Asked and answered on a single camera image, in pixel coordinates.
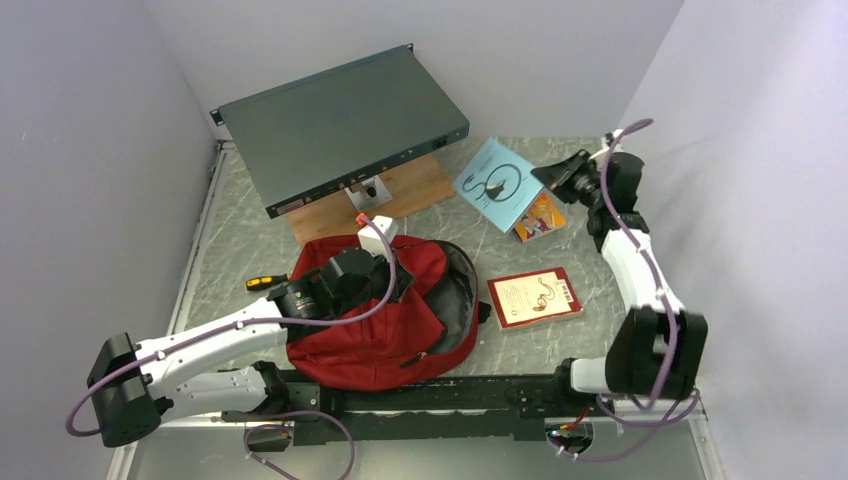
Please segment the light blue book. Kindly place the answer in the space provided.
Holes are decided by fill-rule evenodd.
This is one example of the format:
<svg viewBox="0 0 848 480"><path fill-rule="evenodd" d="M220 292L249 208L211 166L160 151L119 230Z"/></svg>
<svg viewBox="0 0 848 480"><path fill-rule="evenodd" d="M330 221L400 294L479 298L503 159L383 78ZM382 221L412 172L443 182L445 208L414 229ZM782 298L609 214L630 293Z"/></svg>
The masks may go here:
<svg viewBox="0 0 848 480"><path fill-rule="evenodd" d="M529 161L490 137L453 187L499 231L508 233L543 190L533 169Z"/></svg>

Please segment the red student backpack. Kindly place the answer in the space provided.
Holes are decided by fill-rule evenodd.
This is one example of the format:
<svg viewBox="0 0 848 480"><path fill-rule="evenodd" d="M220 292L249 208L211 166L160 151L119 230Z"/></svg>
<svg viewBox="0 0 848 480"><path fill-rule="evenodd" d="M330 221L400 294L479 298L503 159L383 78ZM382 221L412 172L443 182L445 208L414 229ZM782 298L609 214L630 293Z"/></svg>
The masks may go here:
<svg viewBox="0 0 848 480"><path fill-rule="evenodd" d="M345 314L342 325L290 327L286 353L300 373L325 387L377 392L433 379L470 355L491 313L470 256L452 242L408 235L392 246L413 284L359 322L354 316L376 301Z"/></svg>

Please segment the red bordered book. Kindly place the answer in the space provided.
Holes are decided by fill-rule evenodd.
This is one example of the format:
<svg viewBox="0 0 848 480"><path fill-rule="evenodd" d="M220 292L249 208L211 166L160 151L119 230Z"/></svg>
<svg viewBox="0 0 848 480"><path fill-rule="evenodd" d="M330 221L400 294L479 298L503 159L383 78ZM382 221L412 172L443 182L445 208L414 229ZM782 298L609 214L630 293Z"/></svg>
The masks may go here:
<svg viewBox="0 0 848 480"><path fill-rule="evenodd" d="M487 281L502 332L580 316L584 307L563 267Z"/></svg>

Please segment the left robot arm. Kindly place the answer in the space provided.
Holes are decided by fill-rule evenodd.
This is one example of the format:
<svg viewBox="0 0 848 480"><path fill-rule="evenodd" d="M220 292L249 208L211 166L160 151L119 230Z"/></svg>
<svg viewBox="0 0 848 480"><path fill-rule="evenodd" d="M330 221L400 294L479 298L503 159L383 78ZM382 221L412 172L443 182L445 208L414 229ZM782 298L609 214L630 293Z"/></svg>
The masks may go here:
<svg viewBox="0 0 848 480"><path fill-rule="evenodd" d="M296 279L283 277L267 296L200 327L140 342L116 335L103 344L87 380L98 422L94 433L115 448L199 414L275 419L289 410L290 394L273 363L232 371L218 366L285 344L294 327L313 333L364 320L398 302L413 282L393 256L349 248Z"/></svg>

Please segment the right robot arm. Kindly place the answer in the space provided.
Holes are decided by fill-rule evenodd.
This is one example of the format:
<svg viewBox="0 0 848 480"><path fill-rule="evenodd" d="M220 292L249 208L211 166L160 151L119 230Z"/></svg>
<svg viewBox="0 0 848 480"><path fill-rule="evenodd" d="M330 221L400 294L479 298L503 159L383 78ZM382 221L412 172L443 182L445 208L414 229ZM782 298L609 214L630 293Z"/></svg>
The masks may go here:
<svg viewBox="0 0 848 480"><path fill-rule="evenodd" d="M615 152L599 167L585 150L533 176L559 200L587 208L587 231L618 285L626 316L607 354L568 358L551 388L557 411L574 415L592 394L684 400L694 390L708 325L686 310L653 255L649 228L636 210L643 161Z"/></svg>

